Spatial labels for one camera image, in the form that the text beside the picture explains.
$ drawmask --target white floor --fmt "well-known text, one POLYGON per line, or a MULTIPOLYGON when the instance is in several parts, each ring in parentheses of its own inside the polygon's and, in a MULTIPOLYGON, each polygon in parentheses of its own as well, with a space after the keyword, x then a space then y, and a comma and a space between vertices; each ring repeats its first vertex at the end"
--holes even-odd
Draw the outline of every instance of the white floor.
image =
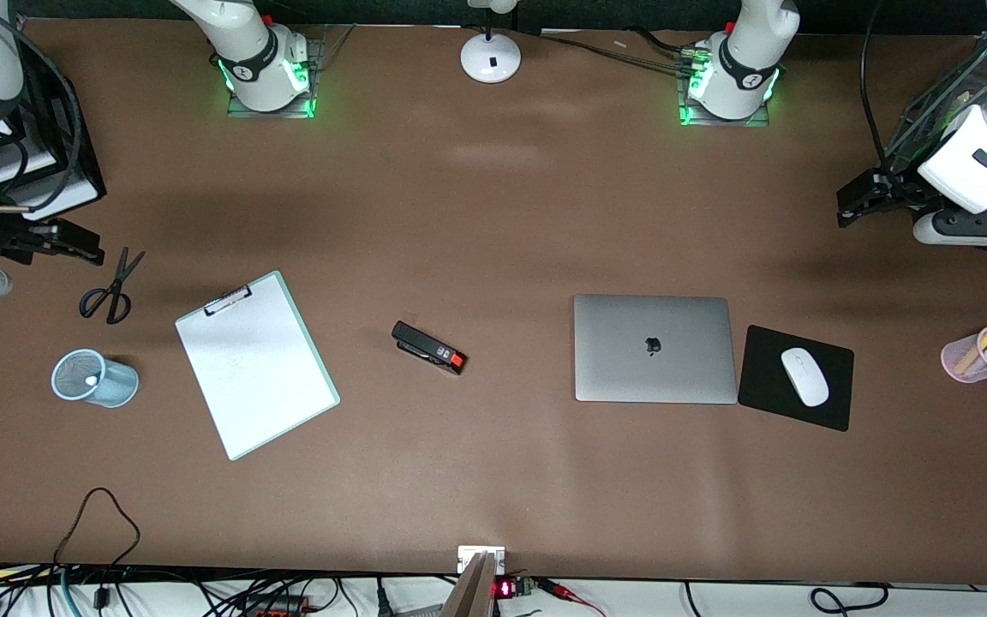
MULTIPOLYGON (((579 596, 593 602, 607 617, 693 617, 688 598, 680 583, 636 581, 586 581, 561 579, 579 596)), ((249 582, 209 583, 209 589, 230 594, 246 589, 249 582)), ((441 604, 451 592, 451 586, 438 578, 385 578, 384 586, 396 613, 441 604)), ((295 587, 296 593, 302 585, 295 587)), ((375 617, 377 602, 373 578, 345 579, 344 588, 356 605, 353 607, 340 595, 333 605, 321 610, 321 617, 375 617)), ((93 606, 95 585, 71 587, 82 617, 95 617, 93 606)), ((310 605, 320 606, 333 595, 329 579, 314 581, 307 587, 310 605)), ((810 585, 778 585, 748 583, 693 583, 692 594, 702 617, 816 617, 820 613, 811 606, 810 585)), ((830 587, 846 604, 862 604, 876 600, 880 590, 854 587, 830 587)), ((129 617, 111 589, 111 605, 103 617, 129 617)), ((208 612, 203 595, 187 583, 133 583, 122 585, 125 600, 134 617, 200 617, 208 612)), ((48 616, 44 587, 28 590, 17 602, 11 617, 48 616)), ((56 586, 51 591, 55 616, 70 617, 63 594, 56 586)), ((540 609, 541 617, 599 617, 591 609, 555 600, 543 592, 500 602, 504 617, 540 609)), ((916 590, 893 589, 889 600, 881 607, 851 617, 964 617, 987 616, 987 590, 916 590)))

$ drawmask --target clipboard clip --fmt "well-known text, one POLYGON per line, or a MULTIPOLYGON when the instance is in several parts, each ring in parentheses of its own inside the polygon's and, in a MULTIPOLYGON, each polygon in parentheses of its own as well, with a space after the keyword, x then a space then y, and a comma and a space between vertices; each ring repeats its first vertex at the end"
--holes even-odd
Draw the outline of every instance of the clipboard clip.
POLYGON ((208 302, 208 304, 204 305, 204 316, 211 317, 219 311, 227 309, 228 306, 234 305, 236 302, 246 300, 247 297, 251 297, 253 295, 254 292, 250 289, 250 285, 243 285, 234 291, 228 291, 222 296, 217 297, 215 300, 212 300, 211 302, 208 302), (212 308, 212 306, 216 305, 219 305, 218 308, 212 308))

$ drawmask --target white bracket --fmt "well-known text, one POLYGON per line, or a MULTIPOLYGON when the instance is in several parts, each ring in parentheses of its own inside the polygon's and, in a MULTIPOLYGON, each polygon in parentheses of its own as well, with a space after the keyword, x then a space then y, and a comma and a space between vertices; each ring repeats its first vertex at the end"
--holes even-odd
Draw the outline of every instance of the white bracket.
POLYGON ((491 552, 497 559, 497 574, 505 574, 505 547, 459 547, 458 561, 455 563, 455 573, 463 574, 463 569, 470 563, 470 559, 477 554, 491 552))

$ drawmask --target white round base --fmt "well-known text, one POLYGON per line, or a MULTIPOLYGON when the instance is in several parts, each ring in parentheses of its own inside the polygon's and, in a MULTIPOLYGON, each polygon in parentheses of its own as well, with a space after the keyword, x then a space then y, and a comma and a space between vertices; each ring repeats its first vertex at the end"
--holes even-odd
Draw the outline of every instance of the white round base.
POLYGON ((504 34, 495 34, 486 40, 479 34, 463 46, 459 52, 463 71, 474 81, 497 83, 517 74, 520 68, 520 47, 504 34))

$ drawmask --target dark background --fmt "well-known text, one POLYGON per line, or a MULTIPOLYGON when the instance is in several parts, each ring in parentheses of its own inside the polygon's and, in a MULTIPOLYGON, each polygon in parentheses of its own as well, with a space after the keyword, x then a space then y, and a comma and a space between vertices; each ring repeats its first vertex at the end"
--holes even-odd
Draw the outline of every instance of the dark background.
MULTIPOLYGON (((466 0, 257 0, 258 9, 285 23, 462 24, 482 19, 466 0)), ((798 0, 800 32, 863 32, 872 0, 798 0)), ((16 0, 23 15, 187 19, 168 0, 16 0)), ((721 30, 736 19, 738 0, 523 0, 520 27, 618 30, 721 30)), ((875 32, 975 34, 987 28, 983 0, 889 0, 875 32)))

